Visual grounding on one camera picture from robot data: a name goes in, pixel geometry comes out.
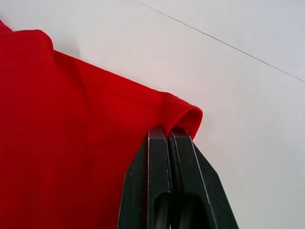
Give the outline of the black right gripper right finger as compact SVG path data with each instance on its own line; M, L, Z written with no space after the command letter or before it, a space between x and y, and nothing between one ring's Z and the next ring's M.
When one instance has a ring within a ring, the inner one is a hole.
M236 229L237 221L217 172L189 134L174 127L168 138L173 178L173 229Z

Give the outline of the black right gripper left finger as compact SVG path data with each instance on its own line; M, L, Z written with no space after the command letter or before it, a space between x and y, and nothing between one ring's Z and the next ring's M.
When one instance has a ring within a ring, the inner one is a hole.
M167 139L157 126L147 132L125 173L117 227L168 229L171 186Z

